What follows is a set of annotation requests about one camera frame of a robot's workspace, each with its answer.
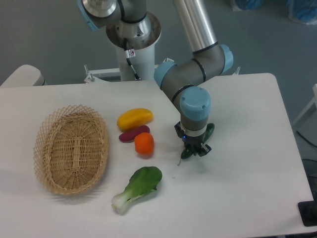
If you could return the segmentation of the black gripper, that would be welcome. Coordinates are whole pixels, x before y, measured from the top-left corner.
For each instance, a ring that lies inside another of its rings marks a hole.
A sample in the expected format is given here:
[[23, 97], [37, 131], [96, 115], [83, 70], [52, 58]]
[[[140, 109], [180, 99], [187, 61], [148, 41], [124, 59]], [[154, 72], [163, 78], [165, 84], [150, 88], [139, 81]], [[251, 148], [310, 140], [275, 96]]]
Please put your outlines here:
[[206, 132], [202, 130], [190, 131], [183, 130], [181, 128], [181, 122], [179, 121], [175, 126], [177, 136], [183, 141], [184, 147], [194, 148], [194, 156], [203, 157], [211, 151], [211, 147], [204, 143], [204, 137]]

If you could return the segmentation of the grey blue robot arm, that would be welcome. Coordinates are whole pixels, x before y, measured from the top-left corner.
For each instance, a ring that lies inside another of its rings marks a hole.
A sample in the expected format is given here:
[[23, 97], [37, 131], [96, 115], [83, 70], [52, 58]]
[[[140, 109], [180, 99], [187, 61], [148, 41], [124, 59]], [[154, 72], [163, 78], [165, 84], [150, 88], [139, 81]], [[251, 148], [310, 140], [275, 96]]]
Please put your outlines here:
[[79, 0], [77, 7], [93, 31], [106, 29], [116, 49], [122, 81], [154, 80], [180, 113], [175, 125], [184, 143], [182, 159], [204, 156], [211, 148], [207, 140], [214, 131], [208, 122], [209, 93], [200, 87], [233, 65], [229, 47], [218, 43], [204, 2], [176, 0], [193, 58], [178, 65], [170, 59], [155, 65], [155, 44], [161, 35], [158, 19], [144, 0]]

